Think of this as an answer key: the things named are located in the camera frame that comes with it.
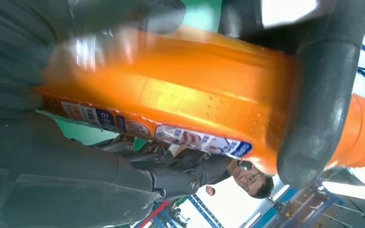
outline rubber texture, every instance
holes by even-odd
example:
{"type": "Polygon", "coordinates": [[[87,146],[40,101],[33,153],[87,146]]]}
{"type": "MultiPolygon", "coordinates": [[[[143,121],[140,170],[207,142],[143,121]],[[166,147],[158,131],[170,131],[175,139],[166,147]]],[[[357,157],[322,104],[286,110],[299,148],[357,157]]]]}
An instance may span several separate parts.
{"type": "Polygon", "coordinates": [[[337,0],[329,15],[294,28],[298,84],[278,153],[284,184],[313,182],[345,125],[365,35],[365,0],[337,0]]]}

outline label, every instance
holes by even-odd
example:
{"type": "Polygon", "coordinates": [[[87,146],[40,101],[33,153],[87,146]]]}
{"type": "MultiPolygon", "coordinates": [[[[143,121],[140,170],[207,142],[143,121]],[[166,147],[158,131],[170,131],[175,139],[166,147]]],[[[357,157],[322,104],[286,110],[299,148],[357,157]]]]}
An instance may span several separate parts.
{"type": "Polygon", "coordinates": [[[88,122],[89,124],[108,131],[117,131],[114,117],[106,110],[78,105],[66,101],[61,101],[65,113],[69,118],[88,122]]]}
{"type": "Polygon", "coordinates": [[[223,154],[235,159],[246,156],[252,145],[240,140],[219,137],[207,133],[187,130],[159,122],[151,121],[138,114],[115,111],[97,106],[78,104],[77,101],[63,100],[60,97],[44,96],[41,108],[76,121],[89,123],[100,129],[112,132],[122,132],[131,136],[143,137],[150,140],[190,147],[196,150],[223,154]]]}
{"type": "Polygon", "coordinates": [[[247,142],[167,125],[158,126],[154,137],[167,143],[182,145],[204,152],[224,154],[236,159],[244,157],[252,150],[252,145],[247,142]]]}
{"type": "Polygon", "coordinates": [[[142,123],[130,121],[125,123],[126,133],[137,134],[137,135],[150,135],[150,130],[148,127],[142,123]]]}

